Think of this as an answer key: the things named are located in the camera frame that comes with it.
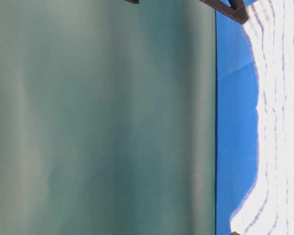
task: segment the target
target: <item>blue panel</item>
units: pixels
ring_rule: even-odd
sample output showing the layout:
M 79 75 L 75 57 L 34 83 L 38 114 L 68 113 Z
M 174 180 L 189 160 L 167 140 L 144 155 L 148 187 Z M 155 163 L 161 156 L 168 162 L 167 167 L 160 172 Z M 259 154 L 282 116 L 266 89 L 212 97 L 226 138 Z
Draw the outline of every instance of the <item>blue panel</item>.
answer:
M 251 4 L 255 0 L 245 0 Z M 257 170 L 257 77 L 240 24 L 216 13 L 217 24 L 217 235 L 230 234 L 232 212 Z

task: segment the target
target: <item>green surface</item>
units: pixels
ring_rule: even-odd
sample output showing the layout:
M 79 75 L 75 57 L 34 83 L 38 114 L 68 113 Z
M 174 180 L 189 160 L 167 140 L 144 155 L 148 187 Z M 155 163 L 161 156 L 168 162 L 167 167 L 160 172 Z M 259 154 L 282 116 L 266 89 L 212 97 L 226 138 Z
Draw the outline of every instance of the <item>green surface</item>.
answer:
M 197 0 L 0 0 L 0 235 L 214 234 L 214 29 Z

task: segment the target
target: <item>metal frame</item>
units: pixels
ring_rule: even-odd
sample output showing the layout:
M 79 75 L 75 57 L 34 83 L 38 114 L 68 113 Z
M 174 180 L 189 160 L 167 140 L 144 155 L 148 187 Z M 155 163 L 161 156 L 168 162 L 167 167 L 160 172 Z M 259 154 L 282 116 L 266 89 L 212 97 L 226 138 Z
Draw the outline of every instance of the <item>metal frame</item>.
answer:
M 133 4 L 139 4 L 139 0 L 125 0 Z M 243 0 L 228 0 L 231 6 L 226 5 L 221 0 L 200 0 L 221 12 L 225 16 L 244 24 L 248 20 L 248 15 Z

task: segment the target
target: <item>black bracket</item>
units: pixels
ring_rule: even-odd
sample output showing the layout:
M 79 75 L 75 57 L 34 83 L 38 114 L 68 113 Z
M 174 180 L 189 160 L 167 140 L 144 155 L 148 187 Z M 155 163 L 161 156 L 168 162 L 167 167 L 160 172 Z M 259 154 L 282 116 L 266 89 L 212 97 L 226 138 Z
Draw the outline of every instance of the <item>black bracket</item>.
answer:
M 139 0 L 125 0 L 133 4 L 139 4 Z M 248 15 L 243 0 L 228 0 L 231 6 L 226 5 L 221 0 L 200 0 L 211 6 L 215 10 L 230 17 L 240 24 L 244 24 L 248 20 Z

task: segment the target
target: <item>green wall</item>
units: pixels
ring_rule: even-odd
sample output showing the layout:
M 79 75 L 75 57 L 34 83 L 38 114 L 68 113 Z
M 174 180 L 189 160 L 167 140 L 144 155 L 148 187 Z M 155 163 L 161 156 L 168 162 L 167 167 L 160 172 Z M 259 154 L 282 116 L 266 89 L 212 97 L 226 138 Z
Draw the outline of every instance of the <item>green wall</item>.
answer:
M 197 0 L 0 0 L 0 235 L 214 234 L 215 66 Z

